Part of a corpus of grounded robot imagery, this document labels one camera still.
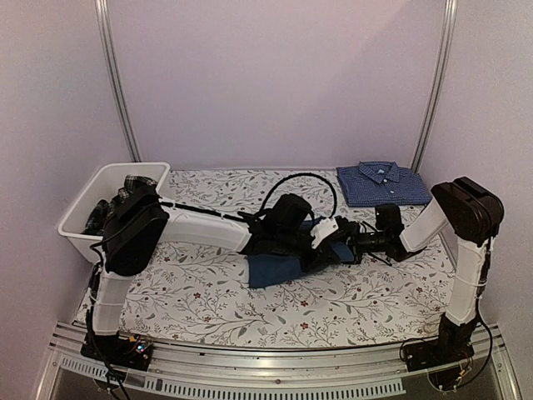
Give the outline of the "teal blue garment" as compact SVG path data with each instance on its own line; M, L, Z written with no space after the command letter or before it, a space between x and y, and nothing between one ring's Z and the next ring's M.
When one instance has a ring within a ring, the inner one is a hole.
M333 263L328 267L354 263L354 256L347 243L324 242L322 246L324 245L329 245L333 251ZM243 253L247 256L250 288L267 288L315 274L291 277L289 268L294 258L288 253L286 244L267 237L252 239Z

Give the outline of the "blue plaid button shirt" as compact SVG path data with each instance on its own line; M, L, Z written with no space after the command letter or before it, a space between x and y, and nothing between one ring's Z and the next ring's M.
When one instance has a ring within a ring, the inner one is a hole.
M395 162L359 162L338 167L336 174L349 207L426 205L431 201L421 176Z

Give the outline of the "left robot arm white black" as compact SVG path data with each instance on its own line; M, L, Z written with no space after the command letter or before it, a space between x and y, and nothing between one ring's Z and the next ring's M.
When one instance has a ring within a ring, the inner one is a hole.
M163 244L243 255L250 287L264 288L337 261L331 241L339 231L335 217L316 217L311 205L292 193L273 207L232 216L165 201L150 187L139 188L106 220L102 239L90 247L101 269L87 312L92 349L107 362L123 355L118 324L128 288Z

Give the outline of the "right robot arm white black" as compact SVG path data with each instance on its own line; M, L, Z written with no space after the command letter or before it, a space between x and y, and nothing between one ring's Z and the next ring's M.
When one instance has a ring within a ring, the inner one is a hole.
M398 206L382 205L376 208L375 232L362 232L357 227L348 242L357 262L372 253L385 253L401 262L420 253L444 228L453 230L457 243L455 280L438 337L407 346L411 353L448 363L471 352L471 334L481 322L479 302L491 267L492 242L505 211L495 194L468 177L438 183L431 194L431 201L411 225L402 224Z

